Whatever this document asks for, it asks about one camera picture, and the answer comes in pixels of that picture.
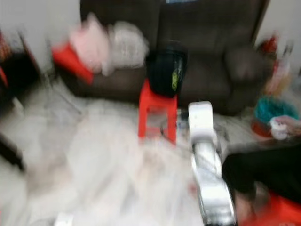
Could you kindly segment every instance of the person's hand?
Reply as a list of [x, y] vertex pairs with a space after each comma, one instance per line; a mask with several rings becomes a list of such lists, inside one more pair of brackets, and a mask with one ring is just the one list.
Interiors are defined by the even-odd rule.
[[289, 134], [301, 135], [301, 120], [297, 120], [287, 115], [283, 115], [277, 117], [276, 121], [285, 124], [287, 126], [287, 131]]

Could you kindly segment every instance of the brown sofa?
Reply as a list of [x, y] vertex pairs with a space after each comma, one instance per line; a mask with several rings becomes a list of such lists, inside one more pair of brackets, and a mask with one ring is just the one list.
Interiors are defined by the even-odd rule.
[[[214, 111], [235, 114], [253, 105], [270, 76], [270, 65], [252, 43], [268, 0], [81, 0], [81, 19], [94, 12], [104, 25], [128, 21], [143, 32], [151, 49], [178, 41], [189, 54], [179, 106], [208, 100]], [[77, 96], [103, 97], [138, 103], [145, 68], [95, 75], [88, 85], [58, 66]]]

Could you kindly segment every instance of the black bag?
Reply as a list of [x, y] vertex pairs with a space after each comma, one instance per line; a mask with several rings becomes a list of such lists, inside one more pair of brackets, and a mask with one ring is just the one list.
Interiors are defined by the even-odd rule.
[[147, 77], [151, 90], [165, 97], [174, 97], [181, 90], [187, 68], [187, 54], [174, 49], [151, 52], [146, 58]]

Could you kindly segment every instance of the floor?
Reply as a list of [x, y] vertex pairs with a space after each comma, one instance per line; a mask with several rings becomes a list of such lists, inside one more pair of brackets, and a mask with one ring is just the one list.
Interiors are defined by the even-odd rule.
[[[202, 225], [183, 134], [181, 148], [162, 137], [141, 142], [137, 106], [75, 98], [60, 81], [55, 90], [80, 113], [58, 92], [38, 88], [23, 112], [0, 121], [28, 168], [24, 176], [0, 159], [1, 226], [41, 226], [60, 212], [74, 216], [73, 226]], [[248, 110], [214, 116], [224, 156], [227, 145], [256, 140], [251, 119]]]

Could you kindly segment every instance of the red plastic stool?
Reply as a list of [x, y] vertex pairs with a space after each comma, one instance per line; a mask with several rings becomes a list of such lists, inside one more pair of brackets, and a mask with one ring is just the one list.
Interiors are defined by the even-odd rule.
[[301, 205], [271, 194], [266, 210], [241, 226], [301, 226]]
[[145, 80], [139, 104], [139, 132], [140, 138], [145, 137], [147, 129], [160, 132], [160, 128], [146, 128], [148, 112], [166, 112], [168, 117], [167, 137], [175, 144], [176, 140], [176, 120], [177, 120], [177, 97], [167, 98], [153, 93], [148, 80]]

